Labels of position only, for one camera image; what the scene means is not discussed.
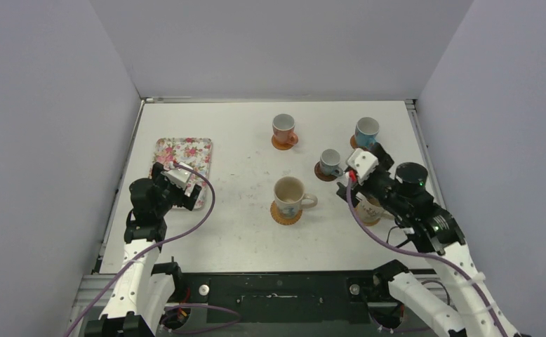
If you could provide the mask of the large cream mug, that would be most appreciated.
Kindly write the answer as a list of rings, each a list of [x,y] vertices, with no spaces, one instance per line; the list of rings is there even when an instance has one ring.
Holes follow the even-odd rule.
[[[299,212],[318,204],[318,198],[306,193],[304,183],[298,178],[286,176],[274,185],[274,203],[283,219],[294,219]]]

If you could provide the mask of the blue mug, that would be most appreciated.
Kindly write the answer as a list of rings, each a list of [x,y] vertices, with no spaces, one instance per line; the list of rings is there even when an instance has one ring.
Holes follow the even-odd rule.
[[[380,131],[379,122],[372,117],[362,117],[355,126],[354,140],[357,147],[370,148],[376,143]]]

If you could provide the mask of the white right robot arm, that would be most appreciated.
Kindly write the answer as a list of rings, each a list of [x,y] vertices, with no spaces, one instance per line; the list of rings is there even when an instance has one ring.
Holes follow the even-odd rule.
[[[375,271],[372,287],[379,299],[404,305],[437,336],[522,335],[492,297],[455,218],[427,191],[423,165],[405,162],[391,174],[394,161],[379,143],[369,150],[354,149],[345,163],[346,182],[339,184],[337,195],[346,201],[357,225],[386,249],[425,260],[447,297],[440,299],[403,263],[391,260]],[[366,227],[356,207],[368,199],[377,200],[393,216],[414,250],[393,246]]]

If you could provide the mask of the cream cup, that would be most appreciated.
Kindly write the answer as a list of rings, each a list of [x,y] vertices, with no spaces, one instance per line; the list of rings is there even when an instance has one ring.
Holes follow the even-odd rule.
[[[356,207],[356,213],[365,226],[376,225],[382,219],[394,219],[394,216],[384,210],[375,198],[362,199]]]

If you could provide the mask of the small white cup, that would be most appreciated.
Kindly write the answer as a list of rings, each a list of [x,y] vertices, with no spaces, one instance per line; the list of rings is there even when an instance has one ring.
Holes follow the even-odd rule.
[[[340,167],[340,153],[334,149],[324,150],[320,156],[319,170],[325,176],[342,176],[343,170]]]

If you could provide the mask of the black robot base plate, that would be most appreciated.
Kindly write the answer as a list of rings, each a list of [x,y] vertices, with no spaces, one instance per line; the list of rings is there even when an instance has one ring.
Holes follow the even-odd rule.
[[[230,302],[206,302],[205,304],[228,308],[241,315],[243,323],[320,323],[341,321],[349,324],[367,324],[376,319],[390,327],[402,323],[405,318],[405,307],[392,299],[387,289],[380,284],[380,294],[388,297],[390,303],[372,303],[364,293],[354,302],[328,300],[320,303],[313,298],[257,298],[250,296],[247,300]],[[189,301],[190,289],[180,290],[177,298]]]

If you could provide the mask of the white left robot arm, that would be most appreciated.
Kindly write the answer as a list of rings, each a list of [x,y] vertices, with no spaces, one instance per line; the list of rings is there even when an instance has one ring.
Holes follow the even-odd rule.
[[[88,321],[85,336],[154,336],[166,302],[184,296],[179,265],[157,259],[159,243],[166,238],[165,215],[175,207],[191,211],[199,198],[200,185],[186,192],[194,174],[185,163],[165,168],[156,162],[150,177],[130,184],[132,209],[126,218],[123,263],[109,287],[106,306],[97,319]]]

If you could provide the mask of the pink mug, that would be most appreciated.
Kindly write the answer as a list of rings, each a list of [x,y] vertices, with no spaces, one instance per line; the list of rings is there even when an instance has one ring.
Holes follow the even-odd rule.
[[[298,136],[295,133],[295,119],[289,114],[278,114],[272,121],[273,136],[280,143],[296,145]]]

